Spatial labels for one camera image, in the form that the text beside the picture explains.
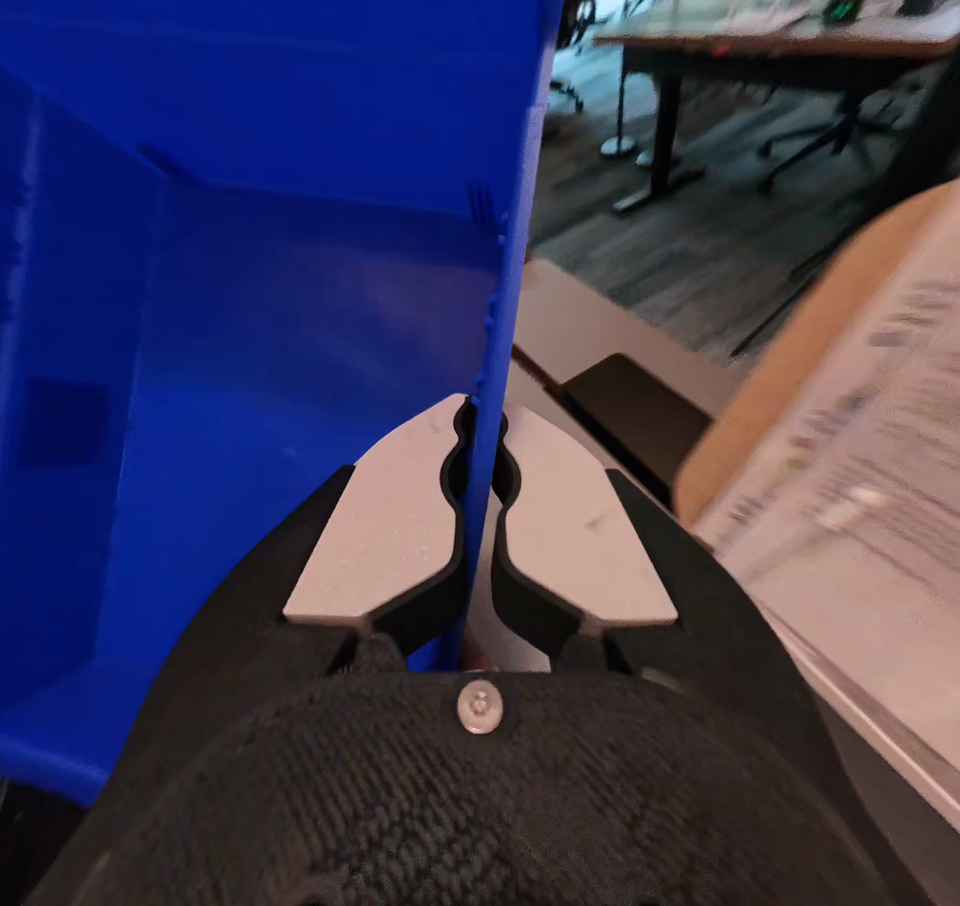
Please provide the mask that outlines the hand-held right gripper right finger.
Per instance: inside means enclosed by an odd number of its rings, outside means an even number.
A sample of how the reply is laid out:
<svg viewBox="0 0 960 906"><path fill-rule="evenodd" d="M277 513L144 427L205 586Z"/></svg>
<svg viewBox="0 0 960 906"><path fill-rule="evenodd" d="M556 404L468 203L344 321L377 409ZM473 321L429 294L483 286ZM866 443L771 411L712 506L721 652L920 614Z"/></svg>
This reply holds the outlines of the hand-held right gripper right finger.
<svg viewBox="0 0 960 906"><path fill-rule="evenodd" d="M520 639L558 657L572 636L677 623L606 468L569 433L508 405L491 488L490 599Z"/></svg>

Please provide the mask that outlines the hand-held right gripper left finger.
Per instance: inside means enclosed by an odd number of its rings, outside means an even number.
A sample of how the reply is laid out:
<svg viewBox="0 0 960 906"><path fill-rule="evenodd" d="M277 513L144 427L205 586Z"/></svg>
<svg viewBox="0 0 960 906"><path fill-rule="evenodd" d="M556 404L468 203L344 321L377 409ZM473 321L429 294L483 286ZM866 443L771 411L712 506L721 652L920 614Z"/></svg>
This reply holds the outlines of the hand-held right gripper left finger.
<svg viewBox="0 0 960 906"><path fill-rule="evenodd" d="M286 601L287 622L389 636L405 656L456 623L469 591L459 503L469 409L468 396L451 395L356 461Z"/></svg>

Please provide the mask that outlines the blue plastic bin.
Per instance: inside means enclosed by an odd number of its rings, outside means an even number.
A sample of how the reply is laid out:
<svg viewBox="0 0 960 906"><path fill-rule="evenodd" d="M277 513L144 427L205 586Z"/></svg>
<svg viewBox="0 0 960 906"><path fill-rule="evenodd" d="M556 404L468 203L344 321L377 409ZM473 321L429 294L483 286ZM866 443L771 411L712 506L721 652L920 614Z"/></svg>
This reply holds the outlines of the blue plastic bin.
<svg viewBox="0 0 960 906"><path fill-rule="evenodd" d="M342 465L496 408L563 0L2 0L2 779L96 801Z"/></svg>

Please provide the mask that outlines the grey desk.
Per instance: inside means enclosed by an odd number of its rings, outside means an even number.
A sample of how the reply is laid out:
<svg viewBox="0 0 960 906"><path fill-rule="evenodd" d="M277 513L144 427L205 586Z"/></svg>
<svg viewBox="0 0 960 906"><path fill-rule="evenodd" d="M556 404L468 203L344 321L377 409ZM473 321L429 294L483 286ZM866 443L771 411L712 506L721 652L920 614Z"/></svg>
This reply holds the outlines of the grey desk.
<svg viewBox="0 0 960 906"><path fill-rule="evenodd" d="M703 418L723 412L741 386L741 375L689 352L666 334L613 304L545 259L525 266L510 361L507 399L529 407L569 433L606 468L623 468L662 508L666 489L648 470L651 456L630 442L618 444L586 425L560 398L571 378L615 354L679 396ZM906 866L936 904L958 904L958 833L833 707L817 700L846 771L870 816L894 844Z"/></svg>

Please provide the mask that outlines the printed instruction sheet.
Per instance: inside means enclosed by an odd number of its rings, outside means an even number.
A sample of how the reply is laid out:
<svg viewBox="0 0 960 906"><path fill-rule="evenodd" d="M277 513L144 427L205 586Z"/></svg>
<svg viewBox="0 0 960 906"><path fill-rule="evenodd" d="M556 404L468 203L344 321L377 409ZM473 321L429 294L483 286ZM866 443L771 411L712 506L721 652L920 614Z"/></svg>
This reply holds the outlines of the printed instruction sheet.
<svg viewBox="0 0 960 906"><path fill-rule="evenodd" d="M958 260L916 254L694 532L810 683L958 809Z"/></svg>

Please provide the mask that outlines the white floor stand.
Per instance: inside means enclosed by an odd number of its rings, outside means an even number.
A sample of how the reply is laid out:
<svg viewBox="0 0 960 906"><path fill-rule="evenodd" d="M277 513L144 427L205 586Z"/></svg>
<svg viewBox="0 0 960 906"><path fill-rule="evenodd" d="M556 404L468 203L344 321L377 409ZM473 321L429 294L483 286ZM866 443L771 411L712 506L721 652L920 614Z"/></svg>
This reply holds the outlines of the white floor stand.
<svg viewBox="0 0 960 906"><path fill-rule="evenodd" d="M621 43L618 74L617 100L614 120L614 132L604 140L599 148L600 156L606 159L619 159L630 156L637 148L637 140L626 129L628 90L631 79L637 75L634 69L635 55L629 45Z"/></svg>

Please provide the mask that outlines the black office chair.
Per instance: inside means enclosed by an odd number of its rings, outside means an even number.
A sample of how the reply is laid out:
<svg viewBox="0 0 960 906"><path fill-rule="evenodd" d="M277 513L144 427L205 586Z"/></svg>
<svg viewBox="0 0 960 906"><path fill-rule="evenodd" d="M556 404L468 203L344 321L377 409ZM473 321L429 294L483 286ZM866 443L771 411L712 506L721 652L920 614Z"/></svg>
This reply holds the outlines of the black office chair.
<svg viewBox="0 0 960 906"><path fill-rule="evenodd" d="M759 145L755 155L759 159L768 159L775 145L805 140L801 149L772 168L758 182L756 191L761 196L771 195L779 175L824 149L829 149L832 156L838 156L847 148L853 148L862 165L872 170L874 165L867 146L868 138L881 137L897 148L903 145L908 132L907 115L912 108L918 107L921 95L927 88L927 84L918 78L900 80L889 87L879 88L876 92L886 93L887 99L878 112L871 115L865 114L862 108L865 100L874 95L873 92L859 97L848 92L840 94L830 121L774 134Z"/></svg>

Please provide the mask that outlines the wooden background table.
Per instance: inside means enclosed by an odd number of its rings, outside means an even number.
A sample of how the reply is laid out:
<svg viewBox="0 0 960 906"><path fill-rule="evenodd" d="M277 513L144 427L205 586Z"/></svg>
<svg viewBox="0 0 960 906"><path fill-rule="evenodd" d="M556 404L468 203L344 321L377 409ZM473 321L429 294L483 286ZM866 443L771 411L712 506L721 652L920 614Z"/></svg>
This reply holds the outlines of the wooden background table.
<svg viewBox="0 0 960 906"><path fill-rule="evenodd" d="M613 202L614 215L642 209L703 176L702 167L675 168L672 159L687 76L859 97L958 48L958 0L925 15L860 16L839 25L824 25L805 7L787 22L765 10L730 17L720 14L719 3L661 0L592 39L595 46L629 45L636 72L659 79L649 181Z"/></svg>

